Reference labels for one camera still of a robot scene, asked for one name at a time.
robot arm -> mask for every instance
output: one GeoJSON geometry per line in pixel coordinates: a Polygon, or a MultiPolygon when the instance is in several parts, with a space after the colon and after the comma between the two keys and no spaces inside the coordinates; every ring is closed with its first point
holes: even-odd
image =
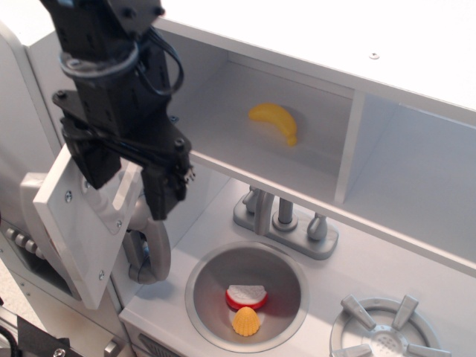
{"type": "Polygon", "coordinates": [[[151,26],[160,0],[41,0],[51,14],[64,73],[77,91],[58,91],[68,149],[95,189],[120,169],[142,166],[153,219],[166,219],[193,178],[190,142],[170,122],[167,105],[183,81],[179,57],[151,26]],[[178,64],[170,85],[165,54],[178,64]]]}

gray faucet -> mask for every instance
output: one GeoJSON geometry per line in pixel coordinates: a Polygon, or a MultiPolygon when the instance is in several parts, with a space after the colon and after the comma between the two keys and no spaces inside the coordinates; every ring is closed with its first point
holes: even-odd
{"type": "Polygon", "coordinates": [[[282,198],[277,212],[271,214],[273,202],[273,194],[250,186],[234,208],[235,223],[313,259],[330,257],[337,245],[338,231],[327,224],[325,216],[316,213],[312,218],[299,210],[293,212],[293,203],[282,198]]]}

red and white toy fruit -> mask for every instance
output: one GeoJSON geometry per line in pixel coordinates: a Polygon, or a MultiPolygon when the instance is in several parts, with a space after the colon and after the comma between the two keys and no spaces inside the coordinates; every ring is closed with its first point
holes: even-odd
{"type": "Polygon", "coordinates": [[[268,293],[261,285],[230,285],[226,291],[226,302],[236,310],[242,307],[259,309],[268,300],[268,293]]]}

sink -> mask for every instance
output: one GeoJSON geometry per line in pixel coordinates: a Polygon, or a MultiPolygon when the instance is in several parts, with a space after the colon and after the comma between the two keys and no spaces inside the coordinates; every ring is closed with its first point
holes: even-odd
{"type": "Polygon", "coordinates": [[[300,328],[309,306],[309,289],[300,266],[286,253],[260,242],[235,242],[205,255],[185,289],[190,321],[210,343],[224,350],[256,353],[276,347],[300,328]],[[268,301],[257,310],[261,327],[242,337],[231,322],[236,310],[225,300],[230,285],[262,285],[268,301]]]}

white cabinet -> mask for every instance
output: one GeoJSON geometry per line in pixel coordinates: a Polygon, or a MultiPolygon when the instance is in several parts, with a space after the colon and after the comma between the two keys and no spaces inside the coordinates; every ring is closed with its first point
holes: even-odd
{"type": "Polygon", "coordinates": [[[156,25],[186,36],[164,33],[189,77],[170,113],[194,160],[476,277],[472,109],[329,68],[321,78],[317,64],[309,75],[313,64],[301,59],[170,20],[156,25]],[[294,116],[294,147],[248,119],[264,102],[294,116]]]}

